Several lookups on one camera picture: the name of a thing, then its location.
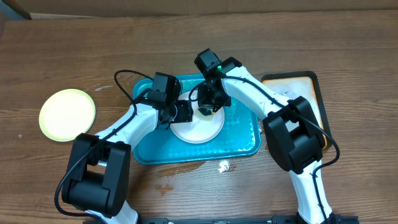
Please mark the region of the green yellow sponge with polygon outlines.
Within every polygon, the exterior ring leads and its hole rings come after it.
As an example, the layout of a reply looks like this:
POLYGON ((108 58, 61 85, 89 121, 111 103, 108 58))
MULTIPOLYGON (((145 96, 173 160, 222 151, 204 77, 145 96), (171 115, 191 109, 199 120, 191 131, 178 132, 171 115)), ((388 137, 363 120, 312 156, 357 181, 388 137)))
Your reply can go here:
POLYGON ((194 112, 195 117, 197 117, 200 120, 203 121, 212 121, 214 117, 214 112, 212 109, 208 108, 203 108, 199 107, 195 112, 194 112))

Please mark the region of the pale pink plate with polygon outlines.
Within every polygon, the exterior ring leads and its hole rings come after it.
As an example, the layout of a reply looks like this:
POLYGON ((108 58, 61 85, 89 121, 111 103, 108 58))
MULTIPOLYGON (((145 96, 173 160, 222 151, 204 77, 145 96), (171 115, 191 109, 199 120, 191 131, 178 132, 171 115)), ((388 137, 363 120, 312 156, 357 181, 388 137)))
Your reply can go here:
POLYGON ((215 138, 224 125, 224 109, 221 108, 215 113, 210 110, 212 114, 204 116, 199 112, 196 101, 192 102, 192 109, 192 122, 171 124, 174 135, 191 144, 200 144, 215 138))

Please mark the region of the yellow plate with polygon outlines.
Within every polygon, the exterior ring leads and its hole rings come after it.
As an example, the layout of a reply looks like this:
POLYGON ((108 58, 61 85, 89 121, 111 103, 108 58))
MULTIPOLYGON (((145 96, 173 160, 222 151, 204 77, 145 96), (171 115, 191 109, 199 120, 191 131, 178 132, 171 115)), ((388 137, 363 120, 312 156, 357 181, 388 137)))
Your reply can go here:
POLYGON ((86 133, 94 123, 96 106, 90 95, 77 89, 56 92, 43 104, 39 126, 51 140, 67 142, 86 133))

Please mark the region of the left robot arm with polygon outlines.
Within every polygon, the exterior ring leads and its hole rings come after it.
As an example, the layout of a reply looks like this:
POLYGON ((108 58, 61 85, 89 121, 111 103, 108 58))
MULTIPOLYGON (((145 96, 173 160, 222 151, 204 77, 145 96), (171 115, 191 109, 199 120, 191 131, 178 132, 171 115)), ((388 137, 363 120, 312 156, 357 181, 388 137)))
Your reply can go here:
POLYGON ((161 124, 192 121, 189 101, 180 100, 182 84, 157 72, 152 85, 128 96, 125 115, 95 135, 81 133, 72 146, 67 171, 55 190, 55 208, 95 223, 137 223, 139 214, 126 201, 132 150, 161 124))

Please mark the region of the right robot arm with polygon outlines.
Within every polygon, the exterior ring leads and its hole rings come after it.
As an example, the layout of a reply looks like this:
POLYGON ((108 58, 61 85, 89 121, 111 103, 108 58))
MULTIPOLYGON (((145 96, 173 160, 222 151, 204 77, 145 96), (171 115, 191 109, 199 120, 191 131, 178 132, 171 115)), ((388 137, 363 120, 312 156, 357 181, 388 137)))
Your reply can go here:
POLYGON ((262 119, 268 150, 277 165, 292 179, 298 200, 298 215, 305 223, 331 223, 333 212, 322 183, 321 169, 338 158, 322 162, 322 150, 336 141, 319 125, 310 102, 280 95, 254 78, 233 57, 220 60, 206 49, 194 60, 204 81, 194 87, 199 112, 206 118, 232 98, 262 119))

